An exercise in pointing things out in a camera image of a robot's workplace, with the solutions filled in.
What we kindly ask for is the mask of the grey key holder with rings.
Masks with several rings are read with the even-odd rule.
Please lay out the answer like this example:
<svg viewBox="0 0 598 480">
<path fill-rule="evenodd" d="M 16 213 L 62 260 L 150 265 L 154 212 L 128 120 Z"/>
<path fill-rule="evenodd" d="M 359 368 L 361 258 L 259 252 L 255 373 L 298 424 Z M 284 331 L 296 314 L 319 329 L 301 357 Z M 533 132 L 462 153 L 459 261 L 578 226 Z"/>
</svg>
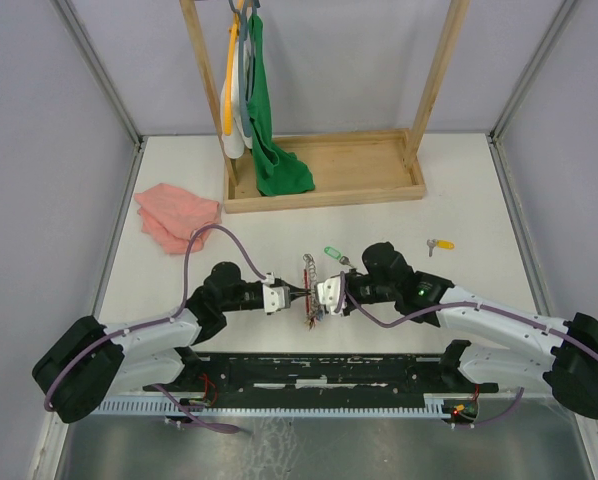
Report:
<svg viewBox="0 0 598 480">
<path fill-rule="evenodd" d="M 309 330 L 314 329 L 318 322 L 321 322 L 325 316 L 324 307 L 319 303 L 317 293 L 318 273 L 314 257 L 305 253 L 304 261 L 304 287 L 307 290 L 305 296 L 306 325 Z"/>
</svg>

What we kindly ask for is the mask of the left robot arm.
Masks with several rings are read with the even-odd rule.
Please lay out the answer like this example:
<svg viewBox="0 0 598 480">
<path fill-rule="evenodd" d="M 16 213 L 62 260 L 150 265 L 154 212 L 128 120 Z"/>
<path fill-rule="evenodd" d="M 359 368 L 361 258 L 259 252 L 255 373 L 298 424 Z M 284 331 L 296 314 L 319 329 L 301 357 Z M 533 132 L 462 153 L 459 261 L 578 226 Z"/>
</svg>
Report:
<svg viewBox="0 0 598 480">
<path fill-rule="evenodd" d="M 171 383 L 188 390 L 200 378 L 188 351 L 224 329 L 227 313 L 270 315 L 309 294 L 308 287 L 273 274 L 247 282 L 236 264 L 220 262 L 181 306 L 161 317 L 110 325 L 94 316 L 76 320 L 36 363 L 32 377 L 45 395 L 45 409 L 65 423 L 85 418 L 110 395 Z"/>
</svg>

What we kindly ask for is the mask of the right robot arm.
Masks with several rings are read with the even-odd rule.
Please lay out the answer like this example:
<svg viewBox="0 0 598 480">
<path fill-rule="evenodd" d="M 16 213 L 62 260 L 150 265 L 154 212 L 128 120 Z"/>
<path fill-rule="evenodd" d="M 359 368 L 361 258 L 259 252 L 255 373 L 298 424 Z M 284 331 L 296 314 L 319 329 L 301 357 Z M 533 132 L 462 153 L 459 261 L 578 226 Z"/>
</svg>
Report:
<svg viewBox="0 0 598 480">
<path fill-rule="evenodd" d="M 598 420 L 598 320 L 527 313 L 490 302 L 452 281 L 413 269 L 389 242 L 325 280 L 305 275 L 309 298 L 323 313 L 358 311 L 384 329 L 407 322 L 475 335 L 488 346 L 457 340 L 437 368 L 446 389 L 495 384 L 548 392 L 563 407 Z"/>
</svg>

